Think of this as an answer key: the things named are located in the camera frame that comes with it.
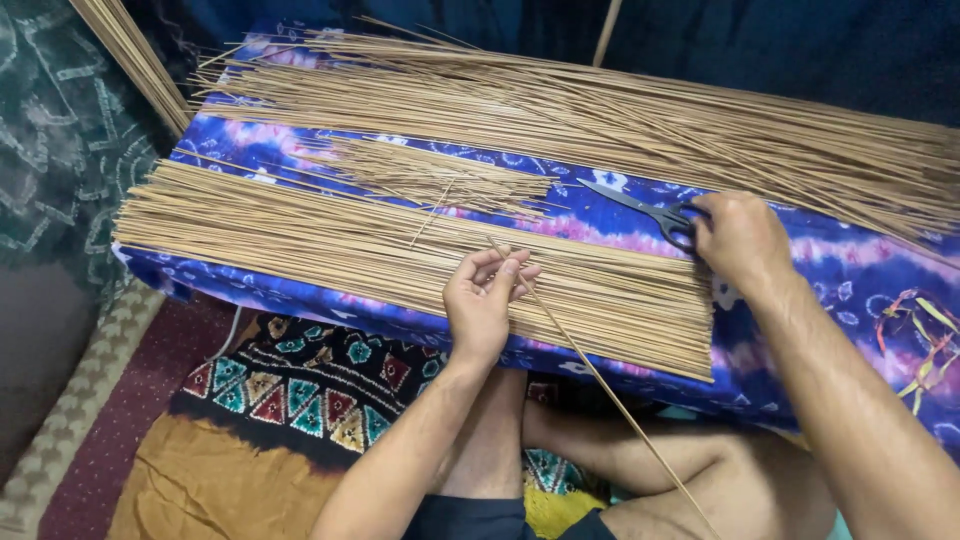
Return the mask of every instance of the green patterned cloth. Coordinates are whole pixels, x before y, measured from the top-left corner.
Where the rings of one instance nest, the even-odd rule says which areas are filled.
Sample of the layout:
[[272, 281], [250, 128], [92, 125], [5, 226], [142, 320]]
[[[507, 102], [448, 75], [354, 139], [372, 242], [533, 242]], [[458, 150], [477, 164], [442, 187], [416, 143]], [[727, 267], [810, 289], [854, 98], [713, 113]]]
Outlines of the green patterned cloth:
[[67, 0], [0, 3], [0, 265], [111, 299], [113, 214], [174, 142]]

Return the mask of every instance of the person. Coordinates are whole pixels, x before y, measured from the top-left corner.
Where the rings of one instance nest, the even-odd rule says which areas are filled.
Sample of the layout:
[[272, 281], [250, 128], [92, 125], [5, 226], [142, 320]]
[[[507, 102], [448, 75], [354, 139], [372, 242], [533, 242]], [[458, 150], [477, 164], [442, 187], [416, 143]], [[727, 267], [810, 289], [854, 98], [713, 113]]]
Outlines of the person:
[[[855, 538], [960, 531], [960, 471], [821, 308], [786, 232], [746, 193], [694, 199], [697, 253], [753, 311], [810, 453], [760, 430], [645, 426], [724, 540], [827, 537], [839, 506]], [[562, 538], [712, 536], [626, 422], [525, 402], [526, 372], [494, 367], [507, 304], [535, 286], [530, 254], [475, 253], [444, 289], [453, 351], [439, 376], [345, 474], [312, 538], [533, 538], [520, 451], [543, 448], [636, 495]]]

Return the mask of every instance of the scissors blade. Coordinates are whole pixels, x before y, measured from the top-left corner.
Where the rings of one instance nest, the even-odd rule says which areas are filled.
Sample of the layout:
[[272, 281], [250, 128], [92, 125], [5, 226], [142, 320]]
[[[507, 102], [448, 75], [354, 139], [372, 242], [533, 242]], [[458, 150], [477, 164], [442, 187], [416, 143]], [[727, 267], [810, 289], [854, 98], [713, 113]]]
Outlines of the scissors blade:
[[629, 195], [624, 195], [623, 193], [620, 193], [619, 191], [611, 187], [606, 187], [605, 185], [600, 185], [594, 182], [587, 182], [586, 180], [582, 180], [579, 178], [577, 179], [577, 182], [585, 185], [586, 187], [589, 187], [590, 189], [596, 191], [597, 193], [603, 195], [604, 197], [607, 197], [608, 199], [613, 199], [617, 203], [620, 203], [621, 205], [626, 205], [632, 209], [637, 209], [637, 210], [640, 210], [641, 212], [647, 212], [650, 209], [657, 209], [657, 207], [654, 207], [653, 205], [641, 203], [637, 199]]

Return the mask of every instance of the forearm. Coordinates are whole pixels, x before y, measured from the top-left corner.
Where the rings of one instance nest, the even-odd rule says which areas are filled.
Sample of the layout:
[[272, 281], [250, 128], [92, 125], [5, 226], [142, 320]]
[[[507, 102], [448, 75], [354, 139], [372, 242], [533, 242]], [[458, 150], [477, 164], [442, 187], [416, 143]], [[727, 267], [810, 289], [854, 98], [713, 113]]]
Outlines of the forearm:
[[344, 475], [311, 538], [399, 538], [489, 373], [454, 354], [448, 366]]
[[960, 471], [820, 307], [803, 277], [748, 298], [854, 536], [960, 529]]

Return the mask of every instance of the black scissors handle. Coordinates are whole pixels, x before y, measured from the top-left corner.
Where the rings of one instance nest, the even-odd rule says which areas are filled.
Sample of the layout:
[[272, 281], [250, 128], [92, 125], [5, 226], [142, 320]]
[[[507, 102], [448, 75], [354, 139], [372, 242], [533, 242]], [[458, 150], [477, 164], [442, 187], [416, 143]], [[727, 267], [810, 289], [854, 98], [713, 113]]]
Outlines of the black scissors handle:
[[680, 251], [688, 255], [694, 255], [697, 251], [696, 245], [694, 244], [696, 228], [693, 226], [693, 221], [684, 215], [683, 212], [685, 210], [694, 212], [707, 219], [710, 218], [709, 212], [693, 203], [687, 202], [675, 203], [665, 209], [658, 209], [657, 207], [649, 208], [650, 209], [642, 209], [641, 211], [646, 212], [650, 217], [657, 220], [657, 223], [660, 225], [660, 233], [663, 234], [663, 239]]

